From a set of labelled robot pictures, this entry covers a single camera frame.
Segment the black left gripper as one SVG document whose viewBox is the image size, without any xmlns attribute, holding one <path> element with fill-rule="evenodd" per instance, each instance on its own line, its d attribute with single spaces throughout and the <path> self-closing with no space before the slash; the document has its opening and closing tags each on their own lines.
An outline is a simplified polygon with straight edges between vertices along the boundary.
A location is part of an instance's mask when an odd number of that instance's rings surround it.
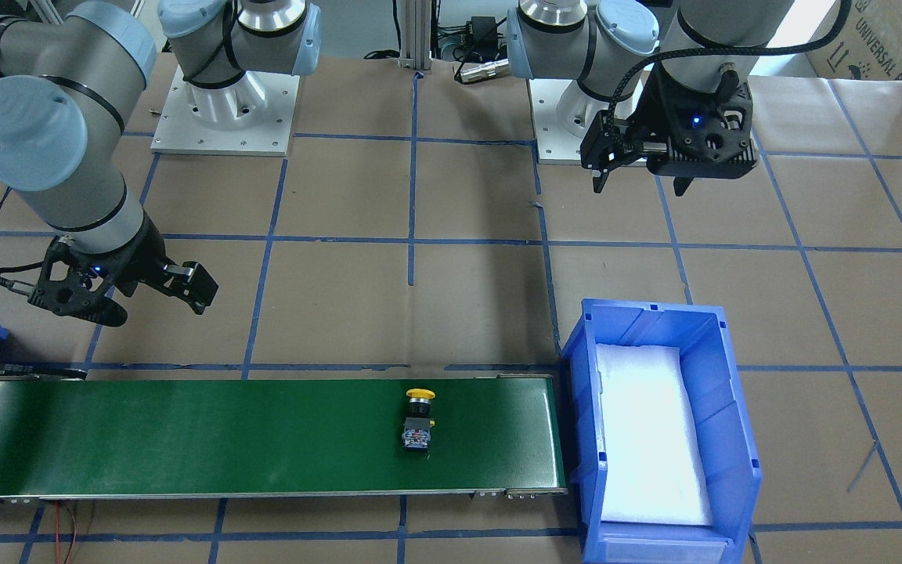
<svg viewBox="0 0 902 564">
<path fill-rule="evenodd" d="M 665 156 L 672 125 L 669 124 L 670 101 L 681 85 L 667 74 L 648 75 L 640 98 L 627 117 L 619 112 L 623 101 L 634 97 L 640 78 L 634 76 L 624 86 L 615 80 L 604 107 L 586 122 L 586 135 L 580 144 L 580 165 L 592 170 L 592 190 L 604 192 L 612 171 L 642 157 Z M 694 176 L 674 176 L 674 197 L 686 195 Z"/>
</svg>

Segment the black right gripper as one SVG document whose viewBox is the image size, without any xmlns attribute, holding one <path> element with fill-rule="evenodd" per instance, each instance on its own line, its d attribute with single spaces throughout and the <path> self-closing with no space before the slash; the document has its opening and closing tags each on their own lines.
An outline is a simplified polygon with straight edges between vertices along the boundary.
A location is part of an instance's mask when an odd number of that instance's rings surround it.
<svg viewBox="0 0 902 564">
<path fill-rule="evenodd" d="M 45 302 L 111 302 L 111 288 L 133 296 L 139 284 L 189 305 L 203 315 L 214 302 L 218 283 L 200 262 L 178 265 L 165 253 L 164 240 L 146 213 L 130 238 L 104 251 L 90 249 L 75 234 L 56 237 L 44 257 Z"/>
</svg>

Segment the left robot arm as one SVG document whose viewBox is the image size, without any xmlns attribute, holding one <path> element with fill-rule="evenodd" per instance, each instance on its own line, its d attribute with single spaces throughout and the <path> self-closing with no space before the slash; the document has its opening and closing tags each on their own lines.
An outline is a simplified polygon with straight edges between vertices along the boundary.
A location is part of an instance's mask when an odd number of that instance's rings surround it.
<svg viewBox="0 0 902 564">
<path fill-rule="evenodd" d="M 591 107 L 581 167 L 600 193 L 644 160 L 684 195 L 754 170 L 748 77 L 790 1 L 520 1 L 506 16 L 514 76 L 572 80 Z"/>
</svg>

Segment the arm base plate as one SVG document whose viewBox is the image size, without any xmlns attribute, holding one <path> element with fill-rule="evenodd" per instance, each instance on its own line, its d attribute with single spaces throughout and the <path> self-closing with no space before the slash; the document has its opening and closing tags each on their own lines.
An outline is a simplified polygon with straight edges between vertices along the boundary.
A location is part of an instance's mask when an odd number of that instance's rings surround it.
<svg viewBox="0 0 902 564">
<path fill-rule="evenodd" d="M 197 156 L 286 157 L 300 78 L 248 71 L 235 85 L 200 89 L 176 69 L 151 150 Z"/>
<path fill-rule="evenodd" d="M 587 126 L 608 103 L 588 96 L 575 80 L 529 80 L 529 95 L 538 161 L 579 165 Z"/>
</svg>

